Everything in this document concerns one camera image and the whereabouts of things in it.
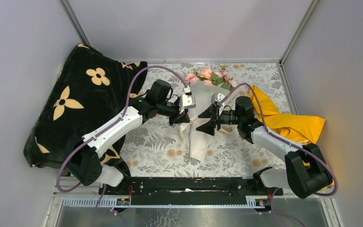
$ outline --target yellow cloth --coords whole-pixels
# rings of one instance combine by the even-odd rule
[[[293,140],[295,142],[303,143],[316,143],[322,131],[325,119],[316,116],[302,116],[290,113],[279,113],[279,109],[275,103],[256,85],[252,87],[261,103],[262,111],[265,116],[265,123],[267,126],[278,134]],[[249,97],[254,104],[255,110],[259,112],[258,103],[255,100],[252,92]]]

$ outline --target pink rose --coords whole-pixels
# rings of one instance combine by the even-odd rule
[[[229,81],[230,80],[230,75],[226,71],[223,71],[222,72],[222,75],[223,75],[223,77],[225,78],[226,81]]]
[[[194,73],[187,74],[185,81],[189,82],[191,79],[196,78],[197,76]]]
[[[190,83],[191,83],[191,82],[195,82],[195,81],[199,81],[199,78],[198,78],[198,77],[194,77],[194,78],[192,78],[192,79],[190,80]]]
[[[237,83],[235,80],[229,80],[229,84],[232,85],[232,87],[239,85],[239,83]]]
[[[206,69],[203,70],[199,75],[205,79],[211,79],[212,70]]]
[[[219,78],[223,77],[223,75],[220,72],[215,72],[215,74],[217,74]]]

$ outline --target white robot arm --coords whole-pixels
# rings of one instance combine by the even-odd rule
[[[101,164],[99,159],[107,149],[126,135],[130,130],[142,125],[157,114],[169,117],[169,124],[190,122],[188,109],[195,107],[194,96],[190,87],[184,88],[184,94],[174,103],[167,98],[171,85],[163,80],[157,80],[147,91],[145,97],[131,99],[129,106],[110,119],[98,129],[85,134],[83,142],[88,142],[66,165],[84,186],[93,182],[117,186],[124,174],[113,166]],[[68,150],[73,150],[80,141],[69,139]]]
[[[198,118],[210,120],[197,128],[209,135],[215,134],[215,128],[221,124],[237,125],[239,135],[248,142],[265,148],[286,163],[286,169],[264,168],[253,177],[266,188],[291,189],[298,197],[306,198],[332,183],[330,173],[315,159],[294,148],[301,147],[325,162],[320,149],[315,144],[303,145],[289,140],[265,126],[255,118],[254,106],[250,98],[240,96],[236,99],[235,110],[222,111],[220,104],[224,95],[216,93],[212,96],[212,104]]]

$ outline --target floral tablecloth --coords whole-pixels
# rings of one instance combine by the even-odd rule
[[[161,64],[180,75],[203,69],[220,70],[224,64]],[[289,112],[284,88],[276,64],[239,63],[225,64],[227,71],[237,82],[257,85],[276,104],[281,113]],[[182,83],[171,73],[162,69],[150,69],[141,94],[152,83],[162,79],[174,88],[174,94],[182,93]],[[248,89],[242,88],[238,95],[247,95]],[[234,127],[226,129],[230,133],[215,133],[215,143],[208,147],[206,161],[199,162],[189,157],[189,141],[174,140],[163,132],[178,135],[178,126],[169,126],[168,120],[157,116],[130,131],[120,156],[130,167],[132,176],[155,177],[251,177],[264,167],[284,168],[282,160],[265,149],[242,140]]]

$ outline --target white wrapping paper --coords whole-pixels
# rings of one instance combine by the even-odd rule
[[[208,146],[214,142],[214,139],[211,135],[196,130],[197,127],[209,121],[209,118],[199,119],[198,115],[211,105],[211,96],[214,93],[227,95],[230,91],[212,84],[207,84],[203,81],[191,83],[190,88],[195,97],[196,107],[189,109],[191,122],[180,125],[180,134],[184,140],[190,140],[190,157],[203,162],[205,161],[205,154],[207,153]],[[231,105],[229,102],[235,95],[236,92],[226,100],[225,104]]]

